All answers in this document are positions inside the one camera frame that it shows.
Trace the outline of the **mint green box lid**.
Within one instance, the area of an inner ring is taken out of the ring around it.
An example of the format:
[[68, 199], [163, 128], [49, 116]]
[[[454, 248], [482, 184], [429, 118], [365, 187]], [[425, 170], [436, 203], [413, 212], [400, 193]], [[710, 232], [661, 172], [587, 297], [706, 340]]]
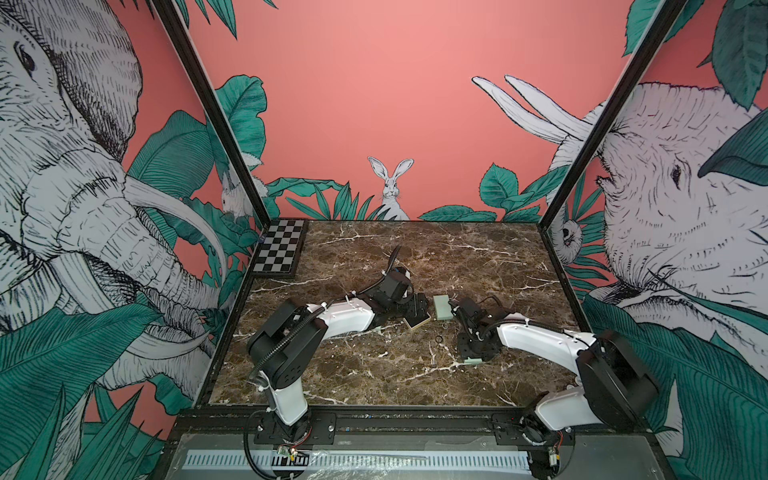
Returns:
[[435, 295], [433, 297], [435, 318], [439, 321], [448, 321], [453, 318], [452, 306], [448, 295]]

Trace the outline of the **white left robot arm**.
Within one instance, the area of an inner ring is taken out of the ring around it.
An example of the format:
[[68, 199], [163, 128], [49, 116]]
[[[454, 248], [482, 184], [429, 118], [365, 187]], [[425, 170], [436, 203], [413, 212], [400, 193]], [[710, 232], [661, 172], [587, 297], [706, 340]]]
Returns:
[[372, 330], [391, 319], [410, 327], [429, 320], [427, 296], [404, 267], [393, 268], [361, 291], [330, 302], [283, 302], [248, 341], [252, 381], [265, 392], [270, 413], [284, 427], [305, 421], [302, 375], [325, 340]]

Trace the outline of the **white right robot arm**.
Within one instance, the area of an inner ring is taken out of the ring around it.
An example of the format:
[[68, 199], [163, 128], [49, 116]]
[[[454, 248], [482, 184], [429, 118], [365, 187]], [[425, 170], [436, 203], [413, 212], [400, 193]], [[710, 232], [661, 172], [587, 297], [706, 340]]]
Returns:
[[486, 362], [506, 347], [575, 375], [575, 386], [543, 393], [523, 410], [517, 428], [533, 444], [584, 425], [629, 432], [660, 393], [658, 382], [629, 341], [613, 330], [596, 335], [558, 328], [499, 303], [483, 308], [469, 298], [451, 300], [449, 305], [461, 325], [458, 353], [462, 359]]

